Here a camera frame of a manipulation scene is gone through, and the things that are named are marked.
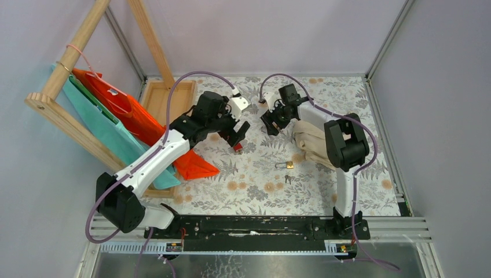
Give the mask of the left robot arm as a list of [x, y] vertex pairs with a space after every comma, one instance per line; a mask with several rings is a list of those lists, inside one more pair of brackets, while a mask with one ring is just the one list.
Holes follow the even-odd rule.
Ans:
[[249, 101], [237, 94], [232, 97], [206, 91], [190, 111], [175, 119], [166, 134], [136, 161], [114, 175], [102, 173], [96, 181], [96, 210], [117, 231], [129, 233], [139, 225], [157, 228], [166, 238], [179, 232], [178, 220], [163, 206], [144, 204], [143, 193], [178, 158], [218, 133], [231, 147], [245, 138], [248, 122], [235, 130]]

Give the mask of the orange cloth bag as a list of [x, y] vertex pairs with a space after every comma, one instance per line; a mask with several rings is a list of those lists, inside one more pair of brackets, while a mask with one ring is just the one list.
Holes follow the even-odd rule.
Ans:
[[[73, 69], [75, 77], [115, 115], [124, 127], [140, 141], [152, 146], [164, 135], [166, 128], [160, 125], [138, 101], [102, 80], [101, 73]], [[212, 177], [219, 170], [206, 162], [193, 150], [179, 157], [174, 163], [176, 170], [185, 180]]]

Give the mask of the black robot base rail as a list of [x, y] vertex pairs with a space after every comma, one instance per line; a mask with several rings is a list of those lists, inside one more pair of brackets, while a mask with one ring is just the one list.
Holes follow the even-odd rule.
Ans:
[[371, 238], [362, 212], [354, 218], [335, 213], [326, 216], [185, 215], [171, 210], [174, 218], [164, 229], [144, 232], [152, 239], [175, 239], [184, 251], [275, 252], [324, 251], [324, 242], [352, 245]]

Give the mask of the green bag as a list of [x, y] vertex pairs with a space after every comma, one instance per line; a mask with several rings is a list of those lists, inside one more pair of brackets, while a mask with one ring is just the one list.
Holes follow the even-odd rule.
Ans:
[[70, 75], [68, 77], [68, 80], [107, 119], [109, 119], [115, 125], [119, 123], [119, 120], [103, 104], [101, 104], [99, 100], [94, 97], [92, 93], [78, 79], [76, 79], [73, 75]]

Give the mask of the red cable lock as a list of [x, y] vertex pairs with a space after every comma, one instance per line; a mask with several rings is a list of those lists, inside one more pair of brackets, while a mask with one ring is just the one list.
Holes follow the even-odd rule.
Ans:
[[243, 151], [243, 146], [241, 143], [237, 143], [234, 147], [233, 150], [235, 153], [242, 153]]

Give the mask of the teal cloth bag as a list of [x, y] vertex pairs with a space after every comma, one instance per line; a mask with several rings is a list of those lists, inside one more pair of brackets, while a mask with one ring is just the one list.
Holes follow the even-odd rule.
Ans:
[[126, 165], [150, 147], [133, 136], [119, 121], [112, 123], [67, 80], [63, 92], [90, 132]]

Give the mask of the beige folded cloth bag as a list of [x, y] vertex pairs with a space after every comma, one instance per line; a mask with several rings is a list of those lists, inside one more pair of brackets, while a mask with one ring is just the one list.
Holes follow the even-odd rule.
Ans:
[[306, 160], [322, 164], [332, 170], [341, 168], [347, 172], [353, 168], [349, 164], [342, 165], [340, 162], [334, 165], [328, 157], [328, 151], [335, 149], [326, 144], [324, 123], [330, 120], [336, 121], [334, 116], [312, 107], [301, 106], [299, 118], [300, 120], [293, 126], [292, 136], [297, 147], [305, 153]]

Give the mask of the long shackle brass padlock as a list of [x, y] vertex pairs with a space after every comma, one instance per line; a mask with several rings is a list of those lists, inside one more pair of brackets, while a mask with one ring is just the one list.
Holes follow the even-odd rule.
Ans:
[[294, 163], [292, 161], [279, 162], [279, 163], [276, 163], [274, 166], [276, 169], [293, 169]]

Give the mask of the wooden tray base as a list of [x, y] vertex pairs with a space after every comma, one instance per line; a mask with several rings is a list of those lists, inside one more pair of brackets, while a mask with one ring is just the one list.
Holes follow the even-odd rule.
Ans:
[[159, 78], [149, 78], [142, 90], [140, 104], [161, 125], [166, 123], [166, 119], [175, 120], [192, 106], [197, 95], [197, 83], [180, 82], [171, 98], [171, 108], [167, 109], [169, 93], [170, 88]]

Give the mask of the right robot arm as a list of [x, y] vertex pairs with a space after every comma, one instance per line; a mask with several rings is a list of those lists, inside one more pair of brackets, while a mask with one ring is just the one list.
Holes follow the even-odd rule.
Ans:
[[358, 173], [370, 165], [366, 157], [370, 153], [368, 140], [376, 142], [372, 132], [361, 123], [357, 114], [339, 115], [317, 105], [307, 94], [297, 92], [295, 85], [279, 88], [278, 93], [260, 92], [259, 102], [268, 106], [261, 120], [269, 135], [278, 135], [290, 121], [296, 127], [312, 127], [317, 142], [310, 146], [318, 148], [317, 154], [324, 155], [335, 168], [338, 199], [333, 208], [332, 231], [345, 239], [362, 222], [358, 207]]

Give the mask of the keys of long padlock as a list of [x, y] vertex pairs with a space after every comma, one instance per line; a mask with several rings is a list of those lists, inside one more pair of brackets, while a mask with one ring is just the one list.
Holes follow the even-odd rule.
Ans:
[[285, 178], [285, 183], [288, 183], [290, 185], [292, 184], [292, 176], [285, 175], [284, 178]]

